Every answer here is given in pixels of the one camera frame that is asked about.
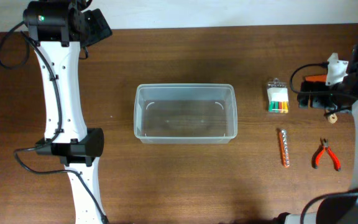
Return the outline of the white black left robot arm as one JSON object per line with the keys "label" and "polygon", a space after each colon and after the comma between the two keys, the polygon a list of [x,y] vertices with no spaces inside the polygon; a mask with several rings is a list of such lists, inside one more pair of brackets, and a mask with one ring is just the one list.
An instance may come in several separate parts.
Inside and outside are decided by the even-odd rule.
{"label": "white black left robot arm", "polygon": [[99,159],[104,149],[101,128],[87,128],[83,118],[78,64],[80,52],[111,36],[99,9],[89,1],[32,1],[23,12],[40,64],[46,107],[44,137],[33,150],[58,157],[69,177],[76,223],[108,223],[101,203]]}

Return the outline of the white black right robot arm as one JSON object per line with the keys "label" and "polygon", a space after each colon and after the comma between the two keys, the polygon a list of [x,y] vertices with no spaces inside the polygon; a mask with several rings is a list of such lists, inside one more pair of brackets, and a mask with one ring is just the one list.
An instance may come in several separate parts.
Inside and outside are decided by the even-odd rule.
{"label": "white black right robot arm", "polygon": [[333,53],[327,62],[319,63],[327,70],[324,80],[305,77],[297,94],[301,108],[325,110],[325,116],[349,113],[355,125],[355,156],[351,185],[347,192],[325,194],[309,201],[302,212],[281,213],[274,223],[358,223],[358,44],[350,61],[339,60]]}

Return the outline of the clear plastic container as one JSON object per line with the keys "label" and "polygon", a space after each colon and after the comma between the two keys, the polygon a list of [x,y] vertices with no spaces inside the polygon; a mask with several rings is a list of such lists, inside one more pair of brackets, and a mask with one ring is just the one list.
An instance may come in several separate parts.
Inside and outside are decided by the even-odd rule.
{"label": "clear plastic container", "polygon": [[232,85],[141,84],[134,102],[134,135],[144,144],[227,144],[237,136]]}

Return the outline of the orange scraper wooden handle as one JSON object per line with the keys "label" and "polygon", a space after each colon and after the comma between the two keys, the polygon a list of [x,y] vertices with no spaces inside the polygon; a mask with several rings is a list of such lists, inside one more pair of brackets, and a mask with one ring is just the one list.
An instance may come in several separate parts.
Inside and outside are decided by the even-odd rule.
{"label": "orange scraper wooden handle", "polygon": [[[308,82],[319,82],[319,83],[326,83],[327,75],[309,75],[305,77],[305,81]],[[326,117],[329,123],[334,124],[337,121],[336,114],[331,114]]]}

